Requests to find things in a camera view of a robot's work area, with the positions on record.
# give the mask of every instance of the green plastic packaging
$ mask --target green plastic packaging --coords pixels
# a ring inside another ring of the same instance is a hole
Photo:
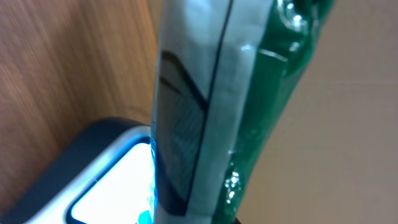
[[[164,0],[155,223],[233,223],[331,0]]]

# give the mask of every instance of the black stripe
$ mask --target black stripe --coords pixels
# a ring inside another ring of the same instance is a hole
[[[168,61],[174,65],[174,67],[178,70],[178,74],[181,76],[181,79],[184,81],[185,84],[187,84],[187,87],[190,90],[190,93],[192,94],[193,99],[199,104],[200,108],[204,111],[204,113],[206,113],[208,104],[205,101],[205,98],[201,95],[195,82],[193,82],[193,80],[191,79],[191,76],[188,74],[187,70],[182,65],[181,61],[178,59],[178,57],[175,56],[172,52],[163,51],[162,52],[162,60]]]
[[[209,112],[208,108],[210,107],[211,98],[213,96],[213,89],[214,89],[214,84],[215,84],[215,80],[216,80],[218,62],[220,61],[220,54],[221,54],[221,49],[223,47],[223,40],[224,40],[224,36],[225,36],[226,26],[228,25],[229,16],[231,14],[231,9],[232,9],[233,2],[234,2],[234,0],[230,0],[229,1],[228,10],[227,10],[227,13],[226,13],[226,16],[225,16],[223,29],[222,29],[221,35],[220,35],[220,41],[218,42],[218,46],[217,46],[216,60],[215,60],[215,63],[214,63],[213,74],[211,76],[210,90],[209,90],[208,101],[207,101],[207,110],[205,111],[205,115],[204,115],[204,118],[203,118],[204,122],[206,122],[206,123],[207,123],[207,117],[208,117],[208,112]],[[196,170],[197,170],[200,149],[201,149],[201,145],[203,143],[203,137],[205,135],[205,129],[206,129],[206,124],[204,124],[202,129],[201,129],[200,140],[199,140],[199,151],[198,151],[197,156],[195,158],[195,165],[193,166],[193,176],[195,176],[195,173],[196,173]],[[194,178],[191,178],[191,183],[190,183],[190,187],[189,187],[189,191],[188,191],[188,201],[189,201],[189,198],[191,196],[193,180],[194,180]]]
[[[177,87],[173,86],[173,84],[171,84],[166,78],[160,77],[159,80],[160,80],[160,83],[161,83],[161,84],[164,84],[165,86],[169,87],[169,88],[170,88],[173,92],[175,92],[176,94],[182,95],[182,94],[181,94],[181,91],[178,90]]]

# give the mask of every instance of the wooden surface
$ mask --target wooden surface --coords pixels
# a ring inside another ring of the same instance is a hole
[[[90,121],[150,121],[145,0],[0,0],[0,214]]]

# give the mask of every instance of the beige wall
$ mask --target beige wall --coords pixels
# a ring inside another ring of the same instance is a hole
[[[398,223],[398,2],[340,0],[262,153],[243,223]]]

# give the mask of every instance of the packaged item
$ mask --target packaged item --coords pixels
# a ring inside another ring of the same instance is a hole
[[[155,223],[232,223],[331,0],[163,0]]]

